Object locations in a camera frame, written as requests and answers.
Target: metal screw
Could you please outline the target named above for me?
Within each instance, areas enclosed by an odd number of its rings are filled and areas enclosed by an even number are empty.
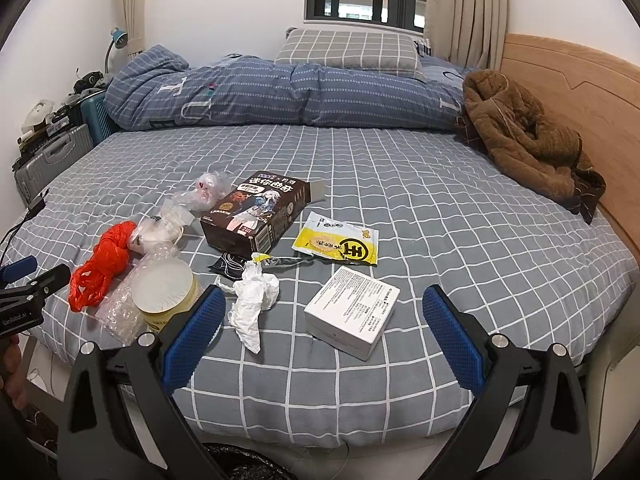
[[[94,351],[94,349],[95,349],[95,345],[91,341],[87,341],[80,347],[80,351],[84,355],[89,355],[91,352]]]
[[[151,346],[156,341],[156,336],[151,332],[145,332],[138,338],[140,346]]]
[[[492,336],[491,342],[498,348],[506,348],[509,345],[509,340],[502,334]]]
[[[555,343],[552,346],[552,350],[554,351],[554,354],[556,354],[558,357],[564,357],[566,355],[566,348],[564,347],[564,345],[561,345],[560,343]]]

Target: finger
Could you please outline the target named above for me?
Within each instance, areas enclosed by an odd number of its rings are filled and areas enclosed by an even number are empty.
[[[20,411],[27,407],[28,399],[27,399],[27,391],[23,390],[17,399],[14,399],[15,409]]]
[[[20,352],[20,347],[18,345],[10,345],[9,348],[4,352],[3,357],[4,367],[6,370],[13,374],[20,366],[20,362],[22,361],[22,353]]]
[[[17,399],[22,391],[24,390],[24,381],[26,377],[23,373],[18,372],[13,374],[6,380],[6,384],[4,385],[4,390],[6,394],[11,397],[13,400]]]

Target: bed frame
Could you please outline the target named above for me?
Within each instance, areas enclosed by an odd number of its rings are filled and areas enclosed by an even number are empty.
[[[508,34],[501,71],[580,133],[607,183],[600,210],[640,263],[640,67],[575,43]],[[605,460],[598,457],[598,446],[607,373],[638,344],[640,287],[588,359],[586,397],[596,468]]]

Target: yellow snack package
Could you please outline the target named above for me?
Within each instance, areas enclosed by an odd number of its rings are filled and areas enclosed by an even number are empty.
[[[305,254],[354,264],[378,263],[378,231],[309,213],[291,246]]]

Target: wooden headboard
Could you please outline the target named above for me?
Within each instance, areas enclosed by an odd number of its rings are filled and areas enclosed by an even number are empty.
[[[600,209],[640,262],[640,67],[575,43],[508,34],[501,71],[582,136]]]

